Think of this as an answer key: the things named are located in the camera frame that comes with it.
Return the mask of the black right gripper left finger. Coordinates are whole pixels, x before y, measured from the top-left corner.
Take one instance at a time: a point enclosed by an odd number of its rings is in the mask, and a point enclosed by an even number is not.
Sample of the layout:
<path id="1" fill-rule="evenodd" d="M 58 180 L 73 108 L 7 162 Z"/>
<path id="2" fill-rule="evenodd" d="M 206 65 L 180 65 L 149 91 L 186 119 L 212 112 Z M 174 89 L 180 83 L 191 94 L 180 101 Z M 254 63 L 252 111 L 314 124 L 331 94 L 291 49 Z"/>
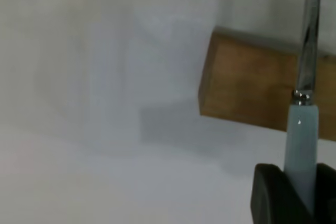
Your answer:
<path id="1" fill-rule="evenodd" d="M 255 166 L 250 209 L 253 223 L 314 223 L 287 176 L 272 164 Z"/>

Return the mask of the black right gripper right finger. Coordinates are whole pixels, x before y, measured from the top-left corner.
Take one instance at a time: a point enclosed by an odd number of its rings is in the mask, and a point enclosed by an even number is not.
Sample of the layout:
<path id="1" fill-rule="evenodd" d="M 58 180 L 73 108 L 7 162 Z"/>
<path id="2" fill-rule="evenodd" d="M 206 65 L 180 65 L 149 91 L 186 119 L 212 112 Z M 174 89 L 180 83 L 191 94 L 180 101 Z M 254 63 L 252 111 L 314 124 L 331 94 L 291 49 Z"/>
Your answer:
<path id="1" fill-rule="evenodd" d="M 335 169 L 317 165 L 315 218 L 318 223 L 335 223 Z"/>

